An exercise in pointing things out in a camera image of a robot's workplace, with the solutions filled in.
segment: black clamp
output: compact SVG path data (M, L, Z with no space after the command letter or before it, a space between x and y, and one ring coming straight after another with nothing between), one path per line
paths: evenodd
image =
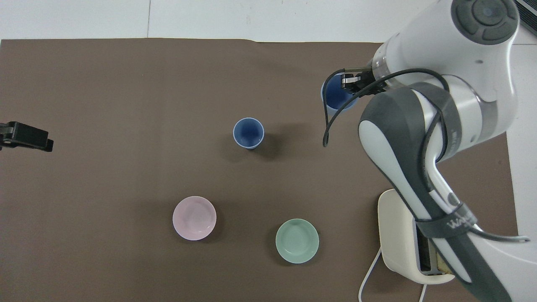
M455 211L434 220L416 219L416 225L427 238L450 238L468 232L477 218L468 206L461 203Z
M47 131L17 121L0 124L0 150L2 147L24 147L51 152L53 145Z

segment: round button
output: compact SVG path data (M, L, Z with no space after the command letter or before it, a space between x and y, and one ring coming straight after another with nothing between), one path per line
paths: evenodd
M507 8L500 0L477 0L472 14L479 23L494 26L507 16Z

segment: white cable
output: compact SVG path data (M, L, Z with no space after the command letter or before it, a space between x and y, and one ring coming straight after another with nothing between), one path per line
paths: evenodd
M379 260L381 249L379 248L379 251L376 253L375 259L371 263L371 266L369 266L369 270L367 270L366 276L364 277L364 280L362 281L362 284L360 285L360 290L358 291L358 301L362 302L362 292L364 291L364 286L366 285L367 280L369 279L369 276L371 275L371 271L373 271L373 268L375 267L376 262ZM422 288L422 294L419 296L419 302L423 302L423 298L425 298L425 290L427 289L427 284L423 285Z
M366 273L366 276L364 277L364 280L362 281L362 285L360 285L360 290L358 291L358 301L362 302L362 291L364 290L364 286L366 285L367 279L369 278L369 275L371 275L371 271L375 267L375 264L377 260L380 257L380 248L379 252L376 253L375 260L373 260L373 263L371 263L371 266L369 267L369 270Z
M427 284L424 284L423 288L422 288L422 295L419 296L419 302L423 302L423 298L425 298L425 290L426 289L427 289Z

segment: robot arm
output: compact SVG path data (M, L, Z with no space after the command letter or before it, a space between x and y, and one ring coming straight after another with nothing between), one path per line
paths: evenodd
M436 163L511 124L517 102L509 51L517 28L512 0L439 0L379 48L370 65L373 77L365 71L342 79L353 98L367 94L360 92L364 80L383 83L378 90L385 92L361 117L361 143L422 233L482 301L535 300L537 245L483 232ZM390 77L412 68L442 74L448 87L424 73Z

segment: velcro strap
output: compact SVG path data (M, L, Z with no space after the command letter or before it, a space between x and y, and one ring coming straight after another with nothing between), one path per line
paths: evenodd
M434 220L417 219L416 225L427 238L450 238L466 233L477 218L468 206L461 203L451 214Z

